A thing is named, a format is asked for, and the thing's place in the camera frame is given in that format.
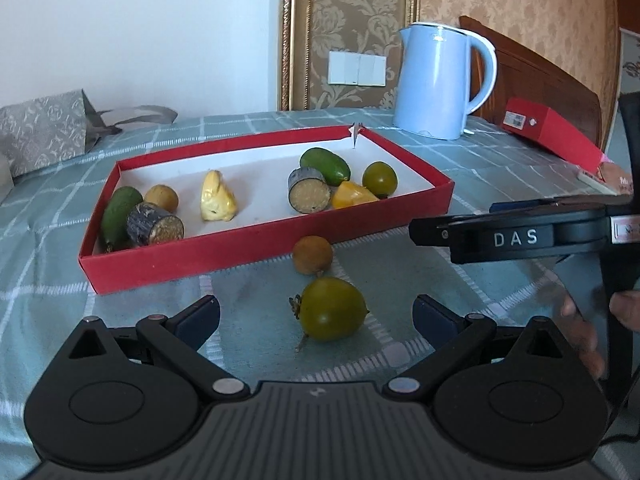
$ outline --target kettle handle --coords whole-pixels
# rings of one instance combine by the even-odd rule
[[[480,51],[484,61],[482,86],[476,97],[466,105],[466,114],[469,115],[478,110],[494,90],[495,80],[498,77],[498,59],[495,57],[495,47],[487,38],[483,38],[470,30],[464,30],[464,33],[469,37],[470,46],[474,46]]]

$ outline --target ribbed black surface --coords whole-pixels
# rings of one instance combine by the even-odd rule
[[[30,480],[98,480],[45,464]],[[583,463],[519,473],[478,463],[442,439],[417,404],[383,399],[369,383],[265,383],[218,406],[200,432],[155,464],[100,480],[606,480]]]

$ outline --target gold wallpaper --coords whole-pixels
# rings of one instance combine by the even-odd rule
[[[421,0],[423,21],[457,26],[463,14],[546,57],[594,91],[608,131],[619,70],[615,0]]]
[[[313,0],[309,108],[393,105],[405,7],[406,0]],[[331,50],[386,56],[386,87],[329,85]]]

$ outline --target barcode label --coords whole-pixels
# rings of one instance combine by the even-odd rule
[[[525,120],[527,120],[527,118],[524,115],[515,114],[513,112],[507,112],[504,115],[504,121],[502,123],[506,124],[507,126],[513,126],[514,128],[521,130],[524,127]]]

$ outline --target human thumb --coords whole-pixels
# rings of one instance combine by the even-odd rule
[[[629,330],[640,332],[640,290],[616,292],[611,297],[609,309]]]

